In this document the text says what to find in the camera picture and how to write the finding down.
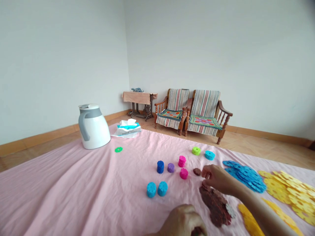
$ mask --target kettle lid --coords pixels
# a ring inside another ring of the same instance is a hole
[[[88,103],[88,104],[83,104],[79,106],[80,110],[92,110],[92,109],[97,109],[97,108],[99,108],[99,105],[95,103]]]

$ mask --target white wall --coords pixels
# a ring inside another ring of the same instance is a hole
[[[315,139],[315,14],[301,0],[126,0],[130,87],[220,90],[232,126]]]
[[[0,144],[129,108],[123,0],[0,2]]]

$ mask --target floral seat cushion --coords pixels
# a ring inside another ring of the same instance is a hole
[[[161,113],[158,114],[159,117],[164,117],[164,118],[177,120],[177,121],[181,120],[182,115],[183,115],[182,110],[173,111],[173,110],[168,110],[168,109],[164,109]]]
[[[218,130],[222,130],[222,127],[218,124],[216,118],[214,117],[204,117],[204,116],[190,116],[189,123],[199,126],[211,127]]]

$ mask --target blue block pile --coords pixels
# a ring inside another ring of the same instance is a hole
[[[266,191],[267,186],[263,182],[263,178],[251,167],[242,166],[234,161],[223,161],[223,164],[230,167],[225,168],[230,175],[254,192],[263,193]]]

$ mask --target pink block stack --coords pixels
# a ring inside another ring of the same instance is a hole
[[[182,178],[182,179],[187,179],[187,177],[188,177],[188,170],[186,170],[185,168],[182,168],[181,170],[180,170],[180,177]]]
[[[179,157],[179,161],[178,161],[178,166],[179,167],[184,167],[185,166],[185,162],[186,162],[186,158],[184,156],[180,156]]]

